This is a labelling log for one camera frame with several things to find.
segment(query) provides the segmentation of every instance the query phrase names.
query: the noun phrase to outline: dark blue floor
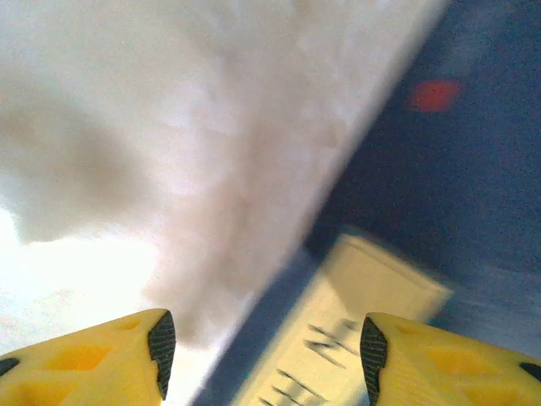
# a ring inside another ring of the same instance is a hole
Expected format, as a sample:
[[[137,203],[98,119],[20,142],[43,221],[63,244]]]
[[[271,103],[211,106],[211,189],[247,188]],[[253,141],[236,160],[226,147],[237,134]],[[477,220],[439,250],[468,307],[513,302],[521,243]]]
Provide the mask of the dark blue floor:
[[[411,103],[431,80],[444,111]],[[195,405],[229,404],[344,227],[449,283],[433,325],[541,359],[539,0],[451,2]]]

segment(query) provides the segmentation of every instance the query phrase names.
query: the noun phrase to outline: red spot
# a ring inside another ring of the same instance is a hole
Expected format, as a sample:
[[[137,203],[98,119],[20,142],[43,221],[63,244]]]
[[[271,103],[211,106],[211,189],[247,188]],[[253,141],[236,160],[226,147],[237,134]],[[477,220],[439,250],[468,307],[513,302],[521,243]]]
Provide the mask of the red spot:
[[[409,104],[420,112],[444,112],[455,101],[461,86],[458,80],[429,80],[415,87]]]

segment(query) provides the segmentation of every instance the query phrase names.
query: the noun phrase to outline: floor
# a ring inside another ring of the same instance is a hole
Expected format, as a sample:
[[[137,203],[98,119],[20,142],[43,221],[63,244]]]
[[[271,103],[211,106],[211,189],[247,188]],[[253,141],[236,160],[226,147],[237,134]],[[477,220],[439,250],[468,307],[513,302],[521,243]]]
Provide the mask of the floor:
[[[189,404],[443,2],[51,4],[2,5],[0,353],[167,307]]]

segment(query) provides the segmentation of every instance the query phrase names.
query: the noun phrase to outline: white fur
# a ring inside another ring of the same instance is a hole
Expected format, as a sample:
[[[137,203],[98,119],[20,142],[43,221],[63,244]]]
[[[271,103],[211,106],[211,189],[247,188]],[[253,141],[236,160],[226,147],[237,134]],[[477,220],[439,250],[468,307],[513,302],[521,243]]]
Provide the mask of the white fur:
[[[4,0],[0,352],[167,307],[184,404],[434,5]]]

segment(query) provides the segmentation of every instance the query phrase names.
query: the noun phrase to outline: white fluffy rug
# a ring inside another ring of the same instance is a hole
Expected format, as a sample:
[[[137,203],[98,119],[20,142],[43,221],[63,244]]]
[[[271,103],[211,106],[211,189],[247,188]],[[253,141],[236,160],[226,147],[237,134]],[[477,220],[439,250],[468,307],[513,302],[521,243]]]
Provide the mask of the white fluffy rug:
[[[4,0],[0,353],[149,307],[187,404],[443,0]]]

